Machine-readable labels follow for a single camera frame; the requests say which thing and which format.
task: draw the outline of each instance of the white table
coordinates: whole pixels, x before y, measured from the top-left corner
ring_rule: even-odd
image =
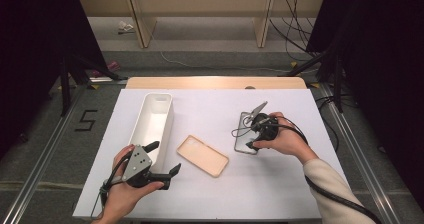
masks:
[[[180,173],[167,191],[143,198],[127,217],[154,221],[293,221],[319,219],[316,202],[304,180],[297,159],[273,150],[258,155],[234,151],[240,113],[268,101],[264,113],[282,111],[306,135],[310,146],[343,177],[344,173],[330,138],[307,89],[273,90],[122,90],[99,152],[84,186],[74,216],[89,218],[99,187],[111,172],[113,157],[128,145],[144,96],[148,93],[173,96],[172,126],[164,170],[182,163]],[[225,153],[229,163],[213,178],[176,152],[189,135]],[[98,203],[95,214],[100,212]]]

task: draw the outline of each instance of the hand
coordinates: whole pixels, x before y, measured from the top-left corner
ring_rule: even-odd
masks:
[[[134,150],[134,145],[123,148],[113,160],[113,167],[128,153]],[[125,165],[121,165],[115,176],[124,174]],[[134,188],[126,182],[113,185],[109,190],[108,199],[101,218],[93,223],[116,223],[130,213],[137,202],[144,196],[163,187],[162,182],[152,182],[141,188]]]
[[[284,119],[281,112],[273,112],[270,117],[277,118],[278,124],[294,127],[293,124]],[[286,155],[293,155],[304,164],[311,159],[318,158],[315,152],[303,141],[303,139],[294,131],[284,127],[278,128],[278,135],[271,141],[256,141],[253,146],[257,148],[272,148]]]

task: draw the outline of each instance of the white tray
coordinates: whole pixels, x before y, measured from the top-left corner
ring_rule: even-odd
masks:
[[[128,144],[147,146],[154,141],[160,142],[158,148],[148,153],[152,159],[150,168],[152,172],[162,172],[173,119],[174,110],[170,94],[149,93],[144,97]]]

